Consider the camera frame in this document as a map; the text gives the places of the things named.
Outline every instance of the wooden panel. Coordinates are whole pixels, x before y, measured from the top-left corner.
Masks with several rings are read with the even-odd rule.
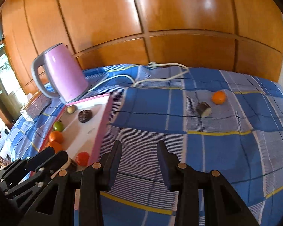
[[[150,39],[154,61],[158,63],[233,70],[234,39],[194,34],[158,35]]]
[[[64,43],[70,46],[57,0],[25,0],[27,22],[36,49],[40,54],[49,47]]]
[[[59,0],[76,52],[141,33],[134,0]]]
[[[37,91],[39,91],[39,89],[37,88],[37,85],[35,84],[34,81],[32,81],[31,83],[27,84],[24,88],[23,88],[24,93],[27,95],[29,93],[34,94]]]
[[[16,74],[16,77],[21,86],[25,86],[31,81],[31,77],[23,65],[21,56],[19,54],[13,32],[13,18],[11,13],[10,0],[6,0],[2,9],[2,25],[4,31],[5,52],[8,55],[11,66]]]
[[[258,42],[238,42],[236,72],[278,82],[283,54]]]
[[[143,38],[119,42],[77,57],[82,69],[115,64],[148,64]]]
[[[32,61],[38,56],[35,47],[33,45],[32,38],[29,33],[29,28],[26,23],[25,11],[24,11],[24,1],[23,0],[9,0],[8,3],[4,4],[4,6],[8,6],[8,9],[3,9],[3,13],[9,13],[9,20],[3,21],[3,30],[5,36],[13,36],[14,37],[14,44],[10,45],[7,42],[7,47],[15,47],[18,50],[19,56],[21,57],[21,61],[29,74],[30,79],[31,70],[30,66]],[[6,26],[11,26],[12,34],[7,35],[5,31]]]
[[[234,33],[231,0],[139,0],[149,31],[206,29]]]
[[[46,83],[48,83],[48,79],[47,79],[47,76],[46,74],[43,74],[40,76],[40,80],[41,82],[45,85]]]
[[[239,35],[283,52],[283,21],[273,0],[234,0]]]

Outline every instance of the orange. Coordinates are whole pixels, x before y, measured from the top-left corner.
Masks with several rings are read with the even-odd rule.
[[[221,105],[226,101],[226,94],[223,91],[217,91],[212,95],[212,102]]]
[[[55,153],[58,153],[62,150],[62,145],[56,141],[51,141],[47,143],[47,146],[52,147],[55,150]]]
[[[49,134],[49,141],[56,141],[61,144],[64,141],[63,134],[58,131],[53,131]]]

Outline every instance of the screw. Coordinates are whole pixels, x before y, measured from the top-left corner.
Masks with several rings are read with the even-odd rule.
[[[186,168],[186,163],[178,163],[178,168],[180,168],[180,169],[185,169]]]
[[[98,168],[100,168],[102,165],[99,163],[99,162],[96,162],[96,163],[93,163],[92,164],[92,167],[94,168],[94,169],[98,169]]]
[[[67,174],[66,170],[59,171],[59,176],[65,176]]]
[[[212,175],[213,176],[220,176],[220,172],[218,172],[217,170],[213,170]]]

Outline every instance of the kettle base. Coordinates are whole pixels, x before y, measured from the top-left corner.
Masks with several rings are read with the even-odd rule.
[[[68,104],[68,103],[72,103],[72,102],[78,101],[78,100],[81,99],[81,97],[83,97],[83,96],[88,92],[89,87],[90,87],[90,86],[88,85],[87,88],[86,88],[79,96],[77,96],[77,97],[74,98],[73,100],[70,100],[70,101],[66,102],[66,101],[64,100],[64,98],[62,98],[62,97],[60,97],[60,100],[61,100],[61,102],[62,102],[63,104]]]

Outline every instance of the kettle handle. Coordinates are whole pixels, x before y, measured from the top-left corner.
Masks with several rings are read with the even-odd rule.
[[[49,92],[41,82],[41,79],[38,74],[38,68],[43,66],[44,64],[45,64],[45,57],[44,57],[44,54],[42,53],[37,58],[35,58],[35,60],[32,62],[32,65],[31,65],[32,78],[35,80],[35,84],[37,85],[37,87],[46,97],[59,98],[60,95],[57,92]]]

